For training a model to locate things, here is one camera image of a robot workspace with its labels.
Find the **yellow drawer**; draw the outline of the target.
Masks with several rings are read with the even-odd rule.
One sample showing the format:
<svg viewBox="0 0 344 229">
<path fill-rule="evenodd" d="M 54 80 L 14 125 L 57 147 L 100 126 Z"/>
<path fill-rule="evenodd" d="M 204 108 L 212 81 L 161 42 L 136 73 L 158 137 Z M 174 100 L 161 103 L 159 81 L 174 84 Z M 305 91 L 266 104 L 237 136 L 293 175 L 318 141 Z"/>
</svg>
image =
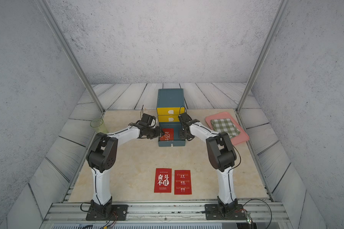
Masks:
<svg viewBox="0 0 344 229">
<path fill-rule="evenodd" d="M 180 115 L 185 112 L 185 107 L 158 107 L 158 115 Z"/>
<path fill-rule="evenodd" d="M 178 115 L 159 115 L 158 121 L 160 123 L 179 122 L 179 118 Z"/>
</svg>

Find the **teal drawer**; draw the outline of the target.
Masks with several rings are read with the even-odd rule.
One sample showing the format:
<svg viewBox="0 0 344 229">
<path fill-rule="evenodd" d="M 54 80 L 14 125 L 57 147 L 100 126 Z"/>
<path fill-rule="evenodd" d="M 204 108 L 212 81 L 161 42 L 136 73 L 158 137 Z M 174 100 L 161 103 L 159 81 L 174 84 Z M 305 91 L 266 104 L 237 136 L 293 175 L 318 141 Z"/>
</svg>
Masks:
<svg viewBox="0 0 344 229">
<path fill-rule="evenodd" d="M 184 147 L 186 140 L 181 136 L 182 125 L 179 122 L 159 123 L 162 131 L 158 139 L 159 147 Z"/>
</svg>

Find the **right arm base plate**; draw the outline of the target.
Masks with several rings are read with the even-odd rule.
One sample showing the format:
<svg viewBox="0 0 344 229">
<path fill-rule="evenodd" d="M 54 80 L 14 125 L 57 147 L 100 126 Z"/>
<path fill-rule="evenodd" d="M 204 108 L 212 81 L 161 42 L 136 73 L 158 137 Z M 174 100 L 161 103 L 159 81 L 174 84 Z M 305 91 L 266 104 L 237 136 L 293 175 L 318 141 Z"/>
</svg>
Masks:
<svg viewBox="0 0 344 229">
<path fill-rule="evenodd" d="M 241 204 L 205 204 L 205 218 L 207 220 L 246 220 L 247 214 Z"/>
</svg>

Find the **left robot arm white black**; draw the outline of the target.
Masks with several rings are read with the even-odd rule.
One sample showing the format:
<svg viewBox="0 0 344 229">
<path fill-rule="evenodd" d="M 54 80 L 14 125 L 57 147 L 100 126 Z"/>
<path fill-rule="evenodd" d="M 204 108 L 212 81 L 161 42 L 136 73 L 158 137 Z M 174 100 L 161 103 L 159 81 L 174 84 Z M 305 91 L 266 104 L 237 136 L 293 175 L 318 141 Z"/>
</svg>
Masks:
<svg viewBox="0 0 344 229">
<path fill-rule="evenodd" d="M 96 135 L 86 157 L 93 175 L 92 210 L 100 214 L 111 212 L 110 169 L 116 162 L 118 147 L 134 139 L 154 139 L 160 136 L 156 117 L 148 114 L 143 114 L 141 120 L 115 133 Z"/>
</svg>

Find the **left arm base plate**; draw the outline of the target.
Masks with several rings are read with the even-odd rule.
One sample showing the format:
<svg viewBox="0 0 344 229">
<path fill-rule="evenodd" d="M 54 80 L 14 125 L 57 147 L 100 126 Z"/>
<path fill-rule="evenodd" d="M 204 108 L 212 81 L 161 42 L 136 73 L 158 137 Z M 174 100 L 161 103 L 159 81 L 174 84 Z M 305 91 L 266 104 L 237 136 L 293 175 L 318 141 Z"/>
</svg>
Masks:
<svg viewBox="0 0 344 229">
<path fill-rule="evenodd" d="M 101 206 L 92 203 L 86 215 L 86 221 L 125 221 L 128 205 L 106 205 Z"/>
</svg>

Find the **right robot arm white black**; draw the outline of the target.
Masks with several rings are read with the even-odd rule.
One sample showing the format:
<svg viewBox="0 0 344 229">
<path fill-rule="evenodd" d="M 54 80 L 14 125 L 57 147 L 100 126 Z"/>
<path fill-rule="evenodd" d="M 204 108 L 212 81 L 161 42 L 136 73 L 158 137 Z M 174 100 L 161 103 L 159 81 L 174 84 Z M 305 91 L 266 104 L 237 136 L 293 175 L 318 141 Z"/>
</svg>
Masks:
<svg viewBox="0 0 344 229">
<path fill-rule="evenodd" d="M 178 116 L 182 126 L 182 136 L 191 141 L 195 137 L 206 143 L 208 159 L 217 171 L 218 211 L 226 217 L 236 211 L 238 200 L 234 192 L 233 170 L 237 155 L 226 132 L 216 132 L 204 126 L 199 120 L 192 119 L 188 113 Z"/>
</svg>

